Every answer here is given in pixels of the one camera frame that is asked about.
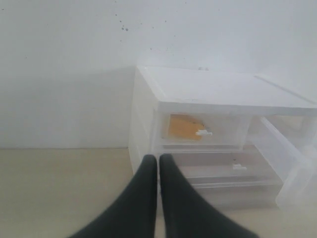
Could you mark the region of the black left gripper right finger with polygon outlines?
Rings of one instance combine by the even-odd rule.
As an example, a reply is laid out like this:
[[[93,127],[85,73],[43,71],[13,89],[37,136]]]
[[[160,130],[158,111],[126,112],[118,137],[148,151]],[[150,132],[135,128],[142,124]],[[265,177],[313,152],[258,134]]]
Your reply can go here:
[[[243,238],[244,228],[208,204],[170,154],[159,158],[162,207],[168,238]]]

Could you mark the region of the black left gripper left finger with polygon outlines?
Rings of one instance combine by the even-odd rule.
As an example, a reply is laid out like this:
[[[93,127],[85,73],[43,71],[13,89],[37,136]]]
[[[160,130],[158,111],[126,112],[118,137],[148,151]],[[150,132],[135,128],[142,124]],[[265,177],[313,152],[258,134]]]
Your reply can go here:
[[[145,155],[123,192],[72,238],[153,238],[156,228],[158,165]]]

